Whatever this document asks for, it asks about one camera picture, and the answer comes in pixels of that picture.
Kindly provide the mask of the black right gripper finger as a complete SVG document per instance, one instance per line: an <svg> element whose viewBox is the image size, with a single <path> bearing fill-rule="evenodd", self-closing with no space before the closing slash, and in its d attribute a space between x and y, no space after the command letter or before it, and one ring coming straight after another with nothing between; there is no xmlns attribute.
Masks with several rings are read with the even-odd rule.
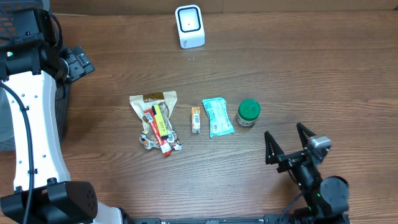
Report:
<svg viewBox="0 0 398 224"><path fill-rule="evenodd" d="M309 138L315 136L315 133L311 132L302 123L297 123L296 127L302 144L307 144Z"/></svg>
<svg viewBox="0 0 398 224"><path fill-rule="evenodd" d="M264 133L266 142L266 164L275 164L279 162L279 157L284 155L283 150L277 144L270 132Z"/></svg>

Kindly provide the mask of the green lid jar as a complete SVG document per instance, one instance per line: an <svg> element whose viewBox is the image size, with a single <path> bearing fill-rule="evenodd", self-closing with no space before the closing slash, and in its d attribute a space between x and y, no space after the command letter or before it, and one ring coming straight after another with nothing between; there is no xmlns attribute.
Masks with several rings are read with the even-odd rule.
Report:
<svg viewBox="0 0 398 224"><path fill-rule="evenodd" d="M241 126L254 125L261 113L260 104L254 99L245 99L241 102L236 114L236 121Z"/></svg>

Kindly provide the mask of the teal plastic packet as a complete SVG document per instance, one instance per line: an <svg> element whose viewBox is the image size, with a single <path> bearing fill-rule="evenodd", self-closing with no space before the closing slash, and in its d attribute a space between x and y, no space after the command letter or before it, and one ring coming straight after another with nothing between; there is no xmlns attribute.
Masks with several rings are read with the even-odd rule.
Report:
<svg viewBox="0 0 398 224"><path fill-rule="evenodd" d="M210 138L234 133L233 125L228 117L227 102L222 97L202 100L210 122Z"/></svg>

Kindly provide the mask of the orange small snack box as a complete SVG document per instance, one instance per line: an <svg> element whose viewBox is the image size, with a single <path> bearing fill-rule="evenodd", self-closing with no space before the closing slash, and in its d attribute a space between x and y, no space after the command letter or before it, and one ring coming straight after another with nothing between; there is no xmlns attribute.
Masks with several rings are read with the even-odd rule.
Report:
<svg viewBox="0 0 398 224"><path fill-rule="evenodd" d="M192 107L192 133L200 134L201 131L201 112L199 106Z"/></svg>

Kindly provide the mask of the yellow highlighter pen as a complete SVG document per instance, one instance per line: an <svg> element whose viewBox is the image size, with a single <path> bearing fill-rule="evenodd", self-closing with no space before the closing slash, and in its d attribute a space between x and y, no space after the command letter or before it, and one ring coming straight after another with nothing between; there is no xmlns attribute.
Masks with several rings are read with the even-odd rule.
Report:
<svg viewBox="0 0 398 224"><path fill-rule="evenodd" d="M165 125L165 121L164 121L164 118L162 116L162 113L161 113L159 105L152 106L152 111L153 111L154 118L155 118L155 121L156 121L156 124L157 124L157 127L158 127L159 134L160 134L161 138L162 139L168 139L169 138L169 134L168 134L167 127Z"/></svg>

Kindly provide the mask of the grey plastic mesh basket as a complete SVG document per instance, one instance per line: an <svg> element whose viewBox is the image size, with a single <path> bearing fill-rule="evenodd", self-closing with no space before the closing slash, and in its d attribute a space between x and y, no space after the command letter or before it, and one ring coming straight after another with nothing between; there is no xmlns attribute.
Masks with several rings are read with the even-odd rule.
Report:
<svg viewBox="0 0 398 224"><path fill-rule="evenodd" d="M25 9L37 8L50 11L49 0L1 0L1 47L7 45L11 37L16 36L16 28L12 22L12 12ZM58 126L60 142L63 142L67 131L67 109L70 99L70 85L58 86L55 98L55 115ZM12 127L12 116L6 92L1 88L1 151L14 151L14 133Z"/></svg>

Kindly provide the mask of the beige snack pouch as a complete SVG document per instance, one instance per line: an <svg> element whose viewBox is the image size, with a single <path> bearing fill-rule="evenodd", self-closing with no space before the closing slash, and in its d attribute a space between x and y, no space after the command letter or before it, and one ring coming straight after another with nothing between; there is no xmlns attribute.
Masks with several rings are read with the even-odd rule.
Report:
<svg viewBox="0 0 398 224"><path fill-rule="evenodd" d="M142 121L142 126L144 128L142 134L145 134L151 140L154 140L155 138L150 125L144 117L144 111L152 108L154 105L159 105L167 130L171 131L174 129L172 127L170 117L174 106L177 103L176 91L155 92L146 95L130 96L129 102L137 116Z"/></svg>

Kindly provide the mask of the red snack stick packet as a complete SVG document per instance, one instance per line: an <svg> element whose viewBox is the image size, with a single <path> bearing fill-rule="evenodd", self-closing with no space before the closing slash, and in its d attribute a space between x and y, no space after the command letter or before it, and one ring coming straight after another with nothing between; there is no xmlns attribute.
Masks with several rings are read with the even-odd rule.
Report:
<svg viewBox="0 0 398 224"><path fill-rule="evenodd" d="M156 120L154 118L153 111L151 109L145 110L144 115L146 119L148 120L148 123L152 129L152 132L154 133L154 136L156 140L159 143L160 149L164 155L164 157L169 157L172 153L172 148L170 147L170 144L166 139L162 139L160 136L159 129L157 127Z"/></svg>

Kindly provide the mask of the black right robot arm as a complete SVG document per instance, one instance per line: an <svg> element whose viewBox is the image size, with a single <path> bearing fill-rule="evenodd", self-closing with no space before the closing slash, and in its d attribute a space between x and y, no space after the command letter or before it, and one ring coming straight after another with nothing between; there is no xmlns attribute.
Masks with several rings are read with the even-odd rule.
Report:
<svg viewBox="0 0 398 224"><path fill-rule="evenodd" d="M279 173L288 172L300 193L272 223L349 223L349 184L340 176L322 178L318 170L331 149L331 140L317 135L302 123L297 131L303 149L285 154L270 132L264 133L266 164L277 164Z"/></svg>

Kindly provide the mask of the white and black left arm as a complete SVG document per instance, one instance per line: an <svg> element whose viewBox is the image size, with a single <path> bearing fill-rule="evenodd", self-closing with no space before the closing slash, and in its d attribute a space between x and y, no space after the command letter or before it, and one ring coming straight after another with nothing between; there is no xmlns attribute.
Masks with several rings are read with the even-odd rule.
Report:
<svg viewBox="0 0 398 224"><path fill-rule="evenodd" d="M127 223L120 208L98 201L89 182L73 181L63 160L56 91L94 70L81 49L63 45L57 18L43 9L14 11L16 35L1 47L1 87L16 145L14 192L1 210L17 223Z"/></svg>

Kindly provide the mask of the white barcode scanner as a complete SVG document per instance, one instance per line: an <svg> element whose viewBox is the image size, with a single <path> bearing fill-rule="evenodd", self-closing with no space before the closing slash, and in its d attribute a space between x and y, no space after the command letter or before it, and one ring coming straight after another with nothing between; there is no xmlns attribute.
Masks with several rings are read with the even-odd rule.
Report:
<svg viewBox="0 0 398 224"><path fill-rule="evenodd" d="M175 19L182 49L201 47L205 44L205 29L201 9L195 5L176 8Z"/></svg>

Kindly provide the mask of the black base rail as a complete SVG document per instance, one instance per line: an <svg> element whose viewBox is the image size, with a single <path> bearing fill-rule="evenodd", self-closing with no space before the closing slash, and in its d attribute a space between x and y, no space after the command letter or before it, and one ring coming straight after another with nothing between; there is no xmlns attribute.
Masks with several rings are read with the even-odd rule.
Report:
<svg viewBox="0 0 398 224"><path fill-rule="evenodd" d="M300 224L300 223L346 223L350 224L347 215L341 218L331 218L319 221L300 220L291 215L264 215L263 217L238 217L238 218L192 218L192 219L171 219L160 218L128 218L123 221L125 224Z"/></svg>

